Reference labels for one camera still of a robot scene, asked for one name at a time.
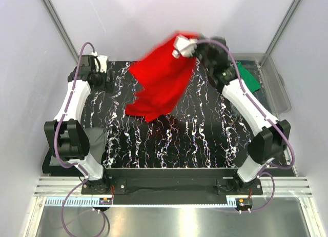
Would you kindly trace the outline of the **clear plastic bin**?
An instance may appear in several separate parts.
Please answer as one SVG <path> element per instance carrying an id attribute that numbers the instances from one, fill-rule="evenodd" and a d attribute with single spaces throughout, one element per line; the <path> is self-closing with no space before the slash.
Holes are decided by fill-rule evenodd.
<path id="1" fill-rule="evenodd" d="M 291 102 L 271 56 L 265 53 L 235 53 L 234 58 L 260 83 L 253 94 L 272 114 L 278 116 L 291 110 Z"/>

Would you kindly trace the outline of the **grey folded t shirt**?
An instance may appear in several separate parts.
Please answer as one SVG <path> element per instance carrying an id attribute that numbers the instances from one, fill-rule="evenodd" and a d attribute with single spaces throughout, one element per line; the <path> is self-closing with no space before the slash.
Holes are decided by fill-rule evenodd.
<path id="1" fill-rule="evenodd" d="M 107 131 L 104 128 L 93 127 L 93 128 L 84 128 L 89 144 L 90 152 L 98 163 L 101 163 L 103 160 L 103 154 L 106 149 L 107 142 Z"/>

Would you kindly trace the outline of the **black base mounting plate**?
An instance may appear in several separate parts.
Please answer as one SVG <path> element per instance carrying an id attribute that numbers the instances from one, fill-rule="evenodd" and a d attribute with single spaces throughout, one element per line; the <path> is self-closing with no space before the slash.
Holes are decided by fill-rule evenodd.
<path id="1" fill-rule="evenodd" d="M 226 203 L 227 196 L 263 194 L 260 180 L 251 192 L 223 190 L 236 173 L 231 168 L 114 168 L 107 173 L 115 187 L 115 206 L 216 205 Z"/>

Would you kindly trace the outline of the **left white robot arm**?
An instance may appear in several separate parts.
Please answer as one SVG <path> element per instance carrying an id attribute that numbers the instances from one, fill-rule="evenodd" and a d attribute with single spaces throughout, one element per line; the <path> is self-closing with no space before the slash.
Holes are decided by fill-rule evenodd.
<path id="1" fill-rule="evenodd" d="M 104 128 L 83 128 L 80 124 L 85 101 L 92 90 L 107 89 L 106 66 L 82 64 L 68 77 L 68 91 L 63 105 L 53 121 L 45 122 L 44 132 L 52 154 L 51 166 L 76 168 L 93 182 L 100 194 L 110 190 L 101 159 L 106 149 L 107 133 Z"/>

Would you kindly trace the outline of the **red t shirt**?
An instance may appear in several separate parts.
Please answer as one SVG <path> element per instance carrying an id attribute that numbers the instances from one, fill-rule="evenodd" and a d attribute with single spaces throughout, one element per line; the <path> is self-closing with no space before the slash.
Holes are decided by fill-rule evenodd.
<path id="1" fill-rule="evenodd" d="M 174 42 L 179 35 L 187 39 L 200 38 L 199 33 L 177 31 L 129 68 L 142 89 L 135 93 L 134 103 L 126 106 L 126 115 L 144 117 L 148 123 L 161 115 L 169 114 L 177 105 L 196 64 L 194 57 L 175 58 L 172 55 Z"/>

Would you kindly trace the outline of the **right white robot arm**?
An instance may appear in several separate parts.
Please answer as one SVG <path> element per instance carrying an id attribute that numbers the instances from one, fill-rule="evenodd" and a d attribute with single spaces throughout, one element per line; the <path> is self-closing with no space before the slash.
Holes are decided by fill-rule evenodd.
<path id="1" fill-rule="evenodd" d="M 254 97 L 242 79 L 241 70 L 231 57 L 224 38 L 202 36 L 194 48 L 211 86 L 237 108 L 253 133 L 254 137 L 247 146 L 248 156 L 232 182 L 234 191 L 244 194 L 264 168 L 290 148 L 291 125 L 287 120 L 280 121 L 272 115 Z"/>

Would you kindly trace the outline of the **green t shirt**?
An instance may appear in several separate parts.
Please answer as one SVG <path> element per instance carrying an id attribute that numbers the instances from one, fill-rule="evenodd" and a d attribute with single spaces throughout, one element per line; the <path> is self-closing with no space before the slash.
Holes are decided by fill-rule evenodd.
<path id="1" fill-rule="evenodd" d="M 245 85 L 249 89 L 251 93 L 254 93 L 258 91 L 261 88 L 260 83 L 258 80 L 255 79 L 255 77 L 250 73 L 249 70 L 247 70 L 241 62 L 237 62 L 237 67 L 239 70 L 239 74 L 241 78 L 243 79 Z"/>

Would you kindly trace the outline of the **aluminium frame rail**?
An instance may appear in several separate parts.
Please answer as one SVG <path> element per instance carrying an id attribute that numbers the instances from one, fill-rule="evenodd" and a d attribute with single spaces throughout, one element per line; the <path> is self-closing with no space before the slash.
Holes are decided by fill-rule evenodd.
<path id="1" fill-rule="evenodd" d="M 170 208 L 235 208 L 242 199 L 312 197 L 304 177 L 264 176 L 242 193 L 223 190 L 226 181 L 213 177 L 118 178 L 110 189 L 90 189 L 75 177 L 42 176 L 34 196 L 44 198 L 50 206 L 60 206 L 67 196 L 68 206 Z"/>

